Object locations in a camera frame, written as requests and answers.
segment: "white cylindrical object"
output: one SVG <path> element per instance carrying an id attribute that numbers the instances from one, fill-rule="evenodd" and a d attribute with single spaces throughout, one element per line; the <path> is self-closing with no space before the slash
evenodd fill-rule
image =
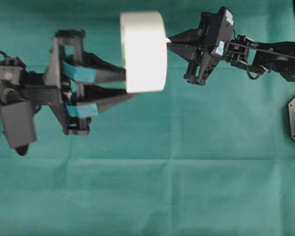
<path id="1" fill-rule="evenodd" d="M 126 91 L 162 91 L 166 82 L 168 40 L 160 13 L 121 13 L 120 31 Z"/>

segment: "teal tape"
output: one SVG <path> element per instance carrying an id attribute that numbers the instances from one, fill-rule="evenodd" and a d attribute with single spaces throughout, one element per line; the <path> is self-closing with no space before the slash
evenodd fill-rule
<path id="1" fill-rule="evenodd" d="M 69 116 L 71 117 L 93 117 L 98 115 L 98 109 L 96 103 L 90 103 L 87 105 L 72 106 L 66 105 Z"/>
<path id="2" fill-rule="evenodd" d="M 96 70 L 63 63 L 63 73 L 76 82 L 95 83 Z"/>

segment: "teal tablecloth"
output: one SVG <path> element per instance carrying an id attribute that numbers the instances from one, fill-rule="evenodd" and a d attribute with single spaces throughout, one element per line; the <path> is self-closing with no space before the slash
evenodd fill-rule
<path id="1" fill-rule="evenodd" d="M 295 41 L 290 0 L 0 0 L 0 49 L 43 72 L 53 33 L 82 28 L 86 51 L 121 65 L 121 11 L 158 10 L 171 36 L 221 6 L 239 34 Z M 184 60 L 168 66 L 163 92 L 103 113 L 88 137 L 63 135 L 47 107 L 27 156 L 0 134 L 0 236 L 295 235 L 295 83 L 222 62 L 192 86 Z"/>

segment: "green fabric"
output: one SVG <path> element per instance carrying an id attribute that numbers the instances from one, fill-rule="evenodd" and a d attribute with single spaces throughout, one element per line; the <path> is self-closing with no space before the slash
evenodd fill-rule
<path id="1" fill-rule="evenodd" d="M 291 0 L 0 0 L 0 49 L 43 72 L 49 37 L 79 28 L 86 51 L 121 65 L 121 11 L 159 10 L 170 36 L 221 6 L 237 33 L 295 41 Z M 27 156 L 0 134 L 0 236 L 295 235 L 295 83 L 222 62 L 192 86 L 184 60 L 168 66 L 163 92 L 94 118 L 87 137 L 63 135 L 47 107 Z"/>

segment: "white roll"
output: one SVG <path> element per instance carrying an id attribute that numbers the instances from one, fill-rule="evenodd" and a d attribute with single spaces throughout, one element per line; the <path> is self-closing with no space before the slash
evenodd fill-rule
<path id="1" fill-rule="evenodd" d="M 157 11 L 120 14 L 126 91 L 162 91 L 167 73 L 166 34 Z"/>

